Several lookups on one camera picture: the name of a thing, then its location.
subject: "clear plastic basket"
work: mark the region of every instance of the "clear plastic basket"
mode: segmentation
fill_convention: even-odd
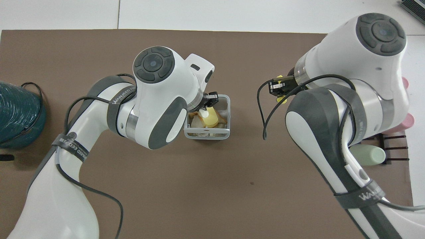
[[[184,135],[189,139],[227,139],[230,135],[230,98],[225,94],[219,94],[214,109],[227,120],[224,128],[191,128],[192,119],[187,114],[184,121]]]

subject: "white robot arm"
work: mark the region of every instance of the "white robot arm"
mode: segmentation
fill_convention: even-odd
[[[425,211],[419,211],[424,207],[389,203],[349,151],[349,146],[404,120],[408,98],[400,61],[406,43],[394,19],[364,14],[329,33],[301,57],[289,73],[292,77],[269,82],[270,93],[277,96],[299,92],[288,93],[294,88],[289,87],[279,94],[278,87],[285,85],[306,89],[288,107],[287,130],[366,238],[425,235]],[[326,74],[347,78],[351,84]]]
[[[165,146],[179,133],[188,111],[214,100],[204,93],[213,71],[214,66],[197,55],[184,60],[175,51],[156,46],[134,60],[137,87],[120,77],[132,77],[126,74],[99,80],[38,167],[8,239],[98,238],[96,215],[75,184],[100,134],[110,129],[149,149]]]

